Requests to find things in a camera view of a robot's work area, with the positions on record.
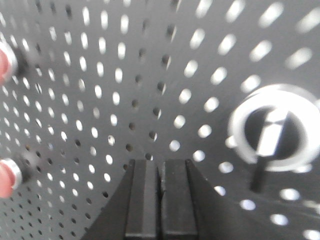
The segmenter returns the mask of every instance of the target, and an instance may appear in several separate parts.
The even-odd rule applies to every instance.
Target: metal surface
[[[142,158],[193,159],[256,224],[320,239],[319,160],[256,194],[225,144],[256,88],[320,98],[319,22],[316,0],[0,0],[0,39],[27,62],[0,94],[0,155],[36,156],[1,200],[1,239],[79,240]]]

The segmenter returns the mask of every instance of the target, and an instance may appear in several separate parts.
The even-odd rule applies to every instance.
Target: red button
[[[0,50],[0,85],[4,83],[4,75],[8,72],[10,67],[7,55]]]
[[[12,195],[14,183],[13,172],[6,164],[0,162],[0,198],[9,198]]]

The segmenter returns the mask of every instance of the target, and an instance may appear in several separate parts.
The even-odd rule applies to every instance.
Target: hole
[[[249,58],[252,62],[258,62],[264,58],[272,49],[272,43],[268,40],[259,42],[259,44],[250,52]]]
[[[103,30],[108,28],[108,13],[105,10],[101,12],[101,27]]]
[[[29,99],[28,99],[28,97],[26,95],[23,96],[23,101],[24,101],[25,105],[30,107],[30,101],[29,101]]]
[[[64,131],[61,132],[61,138],[62,138],[62,140],[65,141],[65,142],[66,142],[67,139],[68,139],[67,134],[66,134]]]
[[[153,142],[155,142],[157,140],[158,134],[154,131],[150,131],[149,137],[152,139]]]
[[[65,113],[61,114],[61,118],[64,124],[68,124],[68,118],[67,115]]]
[[[68,99],[67,95],[62,94],[62,101],[63,101],[64,105],[66,105],[66,106],[69,105],[69,99]]]
[[[81,147],[81,142],[80,142],[78,139],[74,140],[74,143],[75,143],[75,145],[77,145],[78,147]]]
[[[312,55],[313,53],[310,48],[303,47],[297,50],[291,56],[289,56],[284,63],[287,68],[294,70],[308,62],[311,59]]]
[[[96,156],[96,155],[97,155],[97,150],[96,150],[95,147],[93,147],[93,146],[90,147],[90,154],[91,154],[92,156]]]
[[[35,89],[36,89],[37,93],[38,94],[42,94],[42,88],[41,88],[40,84],[36,83],[34,86],[35,86]]]
[[[177,129],[180,129],[182,128],[186,123],[186,119],[184,116],[182,115],[178,115],[176,116],[176,118],[174,119],[173,121],[173,125],[177,128]]]
[[[36,5],[36,8],[38,9],[38,12],[41,13],[42,12],[42,7],[41,7],[40,0],[36,0],[35,1],[35,5]]]
[[[226,12],[225,20],[228,23],[233,23],[238,18],[238,16],[242,13],[242,11],[245,8],[245,5],[246,3],[244,0],[235,0],[231,4],[229,10]]]
[[[76,124],[76,128],[77,128],[79,131],[82,131],[82,130],[83,130],[82,123],[81,123],[80,120],[75,121],[75,124]]]
[[[211,83],[213,85],[220,84],[227,77],[227,69],[223,66],[218,67],[211,76]]]
[[[35,45],[35,49],[36,49],[36,51],[39,53],[39,54],[41,54],[41,48],[40,48],[40,45],[39,45],[39,43],[37,43],[36,45]]]
[[[50,2],[50,8],[51,8],[52,14],[55,15],[57,11],[56,11],[56,5],[54,2]]]
[[[165,35],[170,42],[174,40],[176,32],[177,32],[177,28],[175,25],[172,24],[167,27]]]
[[[320,231],[307,229],[303,231],[303,236],[307,240],[320,240]]]
[[[142,77],[141,75],[135,76],[135,83],[138,84],[138,86],[141,86]]]
[[[206,157],[205,153],[201,150],[195,151],[192,156],[193,156],[193,160],[195,160],[196,162],[201,162]]]
[[[50,95],[51,100],[56,99],[55,92],[51,88],[48,89],[48,93]]]
[[[104,180],[106,181],[106,182],[110,182],[111,181],[111,177],[110,177],[110,175],[108,174],[108,173],[105,173],[104,174]]]
[[[180,142],[178,142],[177,140],[172,140],[169,144],[169,148],[172,152],[178,151],[180,148]]]
[[[92,127],[91,134],[96,139],[98,137],[98,130],[95,127]]]
[[[183,89],[180,93],[180,96],[179,96],[179,102],[181,104],[186,104],[190,100],[191,95],[192,95],[192,93],[189,89],[187,89],[187,88]]]
[[[72,19],[72,11],[71,11],[71,6],[69,4],[67,4],[65,6],[65,12],[66,12],[68,19],[71,20]]]
[[[48,126],[48,131],[51,135],[55,134],[54,128],[52,126]]]
[[[127,144],[125,145],[125,149],[128,151],[128,152],[132,152],[132,150],[134,149],[133,146],[131,144]]]
[[[64,32],[64,38],[65,38],[65,41],[68,45],[71,45],[72,44],[72,38],[71,38],[71,32],[69,31],[65,31]]]
[[[129,129],[132,130],[132,131],[136,130],[136,125],[133,122],[130,122],[129,123]]]
[[[110,122],[111,122],[112,126],[114,126],[114,127],[117,126],[117,124],[118,124],[117,116],[114,114],[111,114],[110,115]]]
[[[147,29],[149,28],[149,26],[150,26],[149,19],[143,20],[143,22],[142,22],[142,33],[143,34],[145,34],[147,32]]]
[[[129,18],[127,15],[124,14],[121,16],[121,21],[120,21],[120,31],[123,35],[127,34],[128,27],[129,27]]]
[[[281,2],[272,3],[261,15],[258,21],[260,28],[269,27],[283,13],[284,5]]]
[[[59,184],[60,184],[60,187],[65,189],[66,188],[66,185],[63,181],[59,181]]]
[[[85,72],[85,71],[87,70],[87,62],[86,62],[85,57],[84,57],[84,56],[81,56],[81,57],[79,58],[79,62],[80,62],[81,70],[82,70],[83,72]]]
[[[161,95],[164,95],[165,94],[165,91],[167,89],[167,85],[164,83],[164,82],[159,82],[157,84],[157,87],[158,91],[160,92]]]
[[[94,174],[96,172],[95,167],[92,164],[89,164],[90,173]]]
[[[106,40],[103,37],[99,38],[99,51],[101,54],[106,53]]]
[[[145,159],[147,159],[148,161],[154,160],[154,156],[152,156],[150,153],[146,153],[144,156],[145,156]]]
[[[105,74],[104,65],[100,61],[97,62],[97,64],[96,64],[96,72],[98,73],[98,76],[100,78],[102,78]]]
[[[139,61],[140,62],[144,62],[146,60],[146,49],[145,48],[141,48],[139,50]]]
[[[92,184],[92,182],[88,181],[86,184],[88,185],[88,188],[89,188],[90,190],[93,190],[93,189],[94,189],[94,185]]]
[[[296,201],[300,198],[300,193],[293,188],[282,189],[279,195],[283,200],[287,201]]]
[[[80,100],[77,101],[76,102],[76,106],[77,106],[79,112],[83,112],[84,111],[84,104],[82,103],[82,101],[80,101]]]
[[[57,33],[56,33],[55,27],[54,26],[49,27],[49,32],[50,32],[52,41],[55,42],[57,40]]]
[[[197,30],[195,30],[190,40],[190,48],[197,49],[205,39],[205,35],[205,30],[203,30],[202,28],[198,28]]]
[[[153,114],[156,116],[157,119],[159,119],[161,117],[161,114],[162,114],[162,111],[160,108],[158,107],[155,107],[153,110],[152,110]]]
[[[109,165],[111,165],[112,163],[113,163],[113,158],[112,158],[112,156],[110,156],[110,155],[106,155],[105,156],[105,160],[106,160],[106,162],[109,164]]]
[[[79,176],[78,176],[78,174],[74,173],[74,174],[73,174],[73,178],[74,178],[74,180],[75,180],[76,182],[79,182]]]
[[[126,57],[126,45],[123,42],[118,44],[118,58],[120,60]]]
[[[35,135],[36,141],[38,142],[38,144],[41,144],[41,138],[38,135]]]
[[[226,195],[226,189],[223,186],[215,186],[214,190],[220,195],[224,196]]]
[[[316,7],[304,16],[295,26],[295,29],[300,34],[305,34],[311,31],[314,27],[320,24],[320,7]]]
[[[226,35],[218,47],[218,54],[222,56],[226,55],[234,47],[236,41],[237,38],[235,35]]]
[[[54,180],[54,177],[51,175],[51,173],[48,172],[46,175],[50,181]]]
[[[132,103],[131,103],[131,106],[134,108],[134,109],[137,109],[138,108],[138,106],[139,106],[139,102],[138,102],[138,100],[133,100],[132,101]]]
[[[198,130],[198,135],[200,138],[204,139],[208,137],[212,132],[211,127],[208,124],[202,125]]]
[[[190,60],[184,69],[184,76],[191,78],[198,69],[198,63],[195,60]]]
[[[289,223],[288,218],[282,214],[272,214],[270,220],[272,223],[280,226],[285,226]]]
[[[116,106],[118,106],[120,103],[120,95],[116,91],[112,94],[112,101],[113,101],[113,104]]]
[[[207,14],[207,12],[212,4],[212,1],[213,0],[200,0],[199,1],[198,7],[195,10],[195,16],[198,19],[203,18]]]
[[[23,81],[23,83],[24,83],[24,85],[25,85],[26,89],[28,89],[28,90],[29,90],[29,89],[30,89],[30,85],[29,85],[28,80],[24,77],[22,81]]]
[[[220,163],[218,168],[219,171],[223,174],[229,174],[234,170],[234,166],[232,165],[232,163],[228,161]]]
[[[93,116],[94,116],[96,119],[100,118],[100,111],[99,111],[99,109],[98,109],[97,107],[94,107],[94,108],[93,108]]]
[[[90,14],[89,9],[86,6],[82,9],[82,16],[84,25],[88,26],[90,24]]]
[[[168,69],[169,65],[171,63],[171,56],[169,55],[163,55],[161,59],[161,64],[165,69]]]
[[[72,189],[72,194],[75,196],[75,197],[78,197],[79,194],[78,194],[78,191],[76,189]]]
[[[88,37],[85,32],[81,33],[81,43],[82,43],[83,49],[85,50],[88,49]]]
[[[242,200],[240,202],[240,206],[244,210],[248,210],[248,211],[252,211],[252,210],[256,209],[256,204],[252,200],[249,200],[249,199]]]
[[[181,4],[181,0],[171,0],[170,6],[173,11],[177,12]]]
[[[114,72],[114,78],[115,78],[115,81],[119,84],[122,82],[122,79],[123,79],[123,71],[121,68],[117,68]]]
[[[261,83],[261,78],[258,75],[251,75],[241,83],[241,91],[249,93],[256,89]]]
[[[55,117],[55,112],[51,107],[48,107],[48,112],[49,112],[50,117],[52,117],[52,118]]]

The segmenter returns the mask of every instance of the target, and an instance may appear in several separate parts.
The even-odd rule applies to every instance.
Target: red push button
[[[5,52],[0,49],[0,84],[5,81],[5,75],[8,73],[10,63]]]
[[[9,198],[15,184],[15,175],[3,162],[0,162],[0,198]]]

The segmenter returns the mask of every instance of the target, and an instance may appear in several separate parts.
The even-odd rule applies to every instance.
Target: gray pegboard
[[[2,87],[0,155],[32,156],[31,178],[1,201],[0,238],[78,240],[130,159],[193,159],[257,224],[320,239],[319,161],[271,173],[256,195],[253,167],[225,144],[254,89],[287,83],[320,98],[319,22],[315,0],[0,0],[0,38],[28,64]],[[261,42],[271,49],[257,61]],[[300,49],[297,66],[287,59]]]

